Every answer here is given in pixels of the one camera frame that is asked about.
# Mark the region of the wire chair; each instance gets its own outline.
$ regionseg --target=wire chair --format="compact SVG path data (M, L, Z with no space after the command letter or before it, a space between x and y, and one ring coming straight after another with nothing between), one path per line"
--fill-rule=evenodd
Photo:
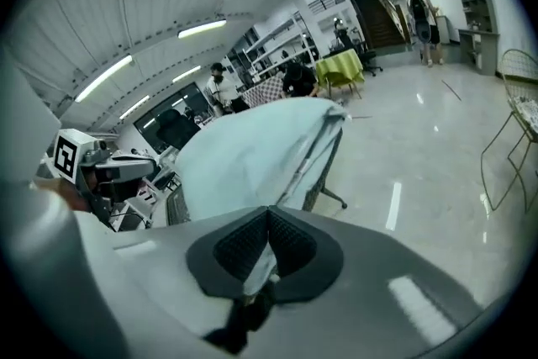
M521 186L523 188L523 199L525 203L525 212L528 212L533 202L535 201L536 195L538 195L538 188L534 195L532 195L530 201L528 200L527 190L523 177L521 176L521 169L525 163L525 159L529 154L529 148L531 144L538 143L538 62L533 59L530 55L521 50L507 50L503 54L501 60L501 76L504 81L504 86L506 88L506 93L508 96L508 104L511 108L510 115L506 119L501 127L500 131L495 135L492 141L482 152L480 157L480 170L482 173L482 182L484 185L484 190L486 196L488 197L489 204L491 205L492 211L497 209L500 204L504 201L504 198L508 195L508 192L515 184L515 180L519 178ZM489 196L488 188L486 187L486 181L484 180L484 170L483 170L483 158L486 151L493 144L493 142L499 137L501 132L506 127L506 124L514 117L518 124L523 130L523 134L518 139L514 148L508 154L508 161L515 169L515 175L512 181L510 182L506 192L500 201L493 205L493 202ZM512 153L518 147L520 142L527 138L527 146L525 148L525 153L519 165L516 165L514 161L510 158Z

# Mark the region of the fluorescent light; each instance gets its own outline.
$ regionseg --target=fluorescent light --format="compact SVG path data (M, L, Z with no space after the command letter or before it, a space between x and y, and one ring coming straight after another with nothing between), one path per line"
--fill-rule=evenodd
M144 124L144 129L148 126L151 126L153 123L155 123L155 119L151 119L150 121L148 121L146 124Z
M196 26L191 29L182 30L177 34L177 37L179 39L187 38L191 34L196 34L200 32L205 32L206 30L216 29L218 27L222 27L226 24L225 19L221 19L220 21L213 21L212 23L202 24L201 26Z
M200 69L202 69L201 66L196 66L194 67L193 69L189 69L188 71L186 71L185 73L182 73L181 75L178 75L177 77L175 77L173 80L171 80L172 82L176 82L176 81L179 81L181 80L182 78L186 77L187 75L190 75L192 74L193 72L196 72L196 71L199 71Z
M145 96L141 100L139 100L137 103L135 103L131 108L129 108L127 111L125 111L123 114L119 116L120 120L123 120L125 117L127 117L129 114L131 114L135 109L137 109L142 103L144 103L146 100L148 100L150 97Z
M103 72L95 80L93 80L89 86L82 90L82 92L76 97L75 102L81 102L84 98L86 98L88 94L93 92L93 90L95 90L104 80L109 78L116 71L119 71L125 65L129 64L131 61L133 61L133 57L131 57L131 55L127 55L117 63L110 66L105 72Z

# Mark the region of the checkered cloth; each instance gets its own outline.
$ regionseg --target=checkered cloth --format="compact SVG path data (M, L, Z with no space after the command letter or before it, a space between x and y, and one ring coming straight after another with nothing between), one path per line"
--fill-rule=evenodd
M251 107L257 107L280 98L282 92L282 80L279 77L271 77L243 93L243 99Z

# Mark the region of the chair leg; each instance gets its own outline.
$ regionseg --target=chair leg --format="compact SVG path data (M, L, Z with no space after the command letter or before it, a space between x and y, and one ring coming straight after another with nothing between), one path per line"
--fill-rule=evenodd
M335 200L337 200L338 202L340 202L342 204L342 208L343 209L346 209L347 208L347 203L344 202L344 199L342 199L340 196L338 196L337 194L334 194L332 193L327 187L323 186L323 188L321 189L321 192L324 194L324 195L327 195L329 196L329 198L333 198Z
M356 94L359 95L359 99L362 99L361 93L359 92L359 89L358 89L358 87L356 86L356 84L353 82L352 84L350 84L350 86L351 86L351 85L353 85L353 87L355 88Z
M525 132L523 132L523 135L521 136L518 143L515 145L515 147L512 149L512 151L508 154L508 161L514 167L516 177L520 179L521 187L523 188L523 202L525 203L525 212L527 212L529 210L529 208L527 208L527 190L525 189L525 183L523 182L523 177L521 176L521 168L523 167L523 164L525 163L525 159L526 159L527 155L529 154L529 148L530 148L530 144L532 144L532 141L529 140L529 143L527 144L527 148L525 150L525 153L523 154L523 158L521 159L521 163L520 163L519 167L517 167L515 165L515 163L512 161L512 159L510 159L510 156L512 156L512 153L517 148L517 146L520 144L520 142L521 142L521 140L523 139L524 136L526 136Z
M329 92L329 99L332 100L333 98L333 95L332 95L332 89L330 87L330 81L329 81L329 78L325 78L327 80L327 91Z
M498 206L503 202L503 199L505 198L505 196L508 194L508 191L504 194L503 198L501 199L501 201L498 203L497 206L493 206L493 202L491 200L491 197L489 196L489 192L488 192L488 188L486 187L486 180L484 178L484 167L483 167L483 161L484 161L484 154L486 154L486 151L489 150L489 147L492 146L493 142L495 142L495 140L498 138L499 135L501 135L501 132L504 130L504 128L506 127L506 124L508 124L508 122L510 121L510 119L512 118L512 115L514 115L514 113L510 113L510 115L508 116L508 118L506 119L506 121L504 122L503 124L503 127L501 127L499 129L499 131L497 132L497 134L493 137L493 139L491 140L491 142L488 144L488 146L486 148L484 148L484 151L482 152L482 154L480 155L480 174L482 175L482 184L484 186L484 192L486 192L486 198L488 198L488 202L489 202L489 206L491 207L492 211L495 211L495 209L498 208Z
M514 152L514 150L517 148L517 146L520 144L521 140L523 139L524 136L526 136L526 132L524 131L523 134L521 135L521 137L518 139L518 141L515 143L514 145L514 148L512 148L512 150L510 151L510 153L508 154L508 160L510 162L510 164L512 165L512 167L515 169L515 175L514 175L514 178L512 178L512 181L510 182L510 184L508 185L508 188L506 189L506 192L504 192L504 195L503 197L501 197L501 199L498 201L497 205L493 205L493 202L491 200L491 197L489 196L489 192L488 192L488 188L486 187L486 181L484 179L484 170L483 170L483 157L484 157L484 154L486 153L486 151L489 149L489 147L493 144L493 142L498 138L498 136L501 134L501 132L504 130L504 128L506 127L506 124L508 124L508 122L510 121L510 119L512 118L512 116L514 115L514 113L510 113L510 115L508 116L508 118L506 119L506 121L504 122L503 124L503 127L501 127L501 129L499 130L499 132L494 136L494 138L492 139L492 141L488 144L488 146L484 149L484 151L482 152L482 155L480 156L480 173L482 175L482 183L483 183L483 186L484 186L484 191L486 192L486 197L488 198L488 201L489 201L489 205L491 206L491 209L492 211L495 211L499 206L500 204L504 201L504 199L508 196L508 193L510 191L510 189L512 188L512 186L514 185L515 183L515 180L519 177L520 178L520 181L521 181L521 186L523 187L523 193L524 193L524 200L525 200L525 209L526 209L526 204L527 204L527 197L526 197L526 191L525 191L525 185L523 184L523 179L521 178L521 175L520 175L520 169L521 167L523 166L523 163L525 162L525 158L527 157L527 154L529 152L529 147L530 147L530 144L531 142L529 141L529 144L527 145L527 149L525 151L525 155L523 156L523 160L521 161L520 163L520 167L518 168L513 162L512 160L510 159L510 156L511 154Z

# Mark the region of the black cable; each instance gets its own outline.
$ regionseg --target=black cable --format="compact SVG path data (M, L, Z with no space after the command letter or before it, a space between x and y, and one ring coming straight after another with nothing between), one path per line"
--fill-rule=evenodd
M148 226L149 226L149 223L148 221L146 220L146 218L144 218L144 216L136 213L136 212L127 212L127 213L119 213L119 214L113 214L112 217L119 217L120 215L135 215L136 217L138 217L140 220L142 220L144 222L144 227L146 229L148 229ZM123 232L123 230L121 230L121 225L118 227L118 232Z

